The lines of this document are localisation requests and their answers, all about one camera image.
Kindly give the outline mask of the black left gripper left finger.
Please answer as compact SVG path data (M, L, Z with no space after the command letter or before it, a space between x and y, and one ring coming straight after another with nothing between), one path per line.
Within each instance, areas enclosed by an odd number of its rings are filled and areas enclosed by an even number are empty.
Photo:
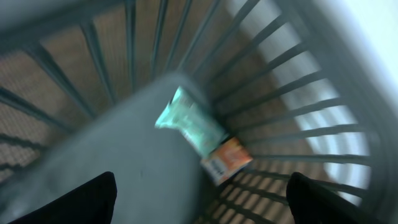
M118 194L107 171L10 224L110 224Z

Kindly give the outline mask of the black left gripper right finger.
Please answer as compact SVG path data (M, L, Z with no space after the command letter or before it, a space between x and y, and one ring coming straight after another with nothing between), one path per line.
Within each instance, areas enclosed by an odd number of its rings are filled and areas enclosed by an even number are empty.
M299 172L290 176L286 199L295 224L382 224Z

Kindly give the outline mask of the small orange box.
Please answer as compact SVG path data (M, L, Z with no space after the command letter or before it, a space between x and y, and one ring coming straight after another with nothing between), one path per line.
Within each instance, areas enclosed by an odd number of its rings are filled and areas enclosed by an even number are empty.
M219 186L253 160L238 138L231 138L201 160L211 180Z

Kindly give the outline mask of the teal snack wrapper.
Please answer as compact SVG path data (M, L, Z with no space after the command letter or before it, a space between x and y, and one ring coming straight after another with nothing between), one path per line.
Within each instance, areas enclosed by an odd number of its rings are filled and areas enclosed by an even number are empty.
M208 157L228 136L219 122L182 87L177 88L155 127L180 131L202 158Z

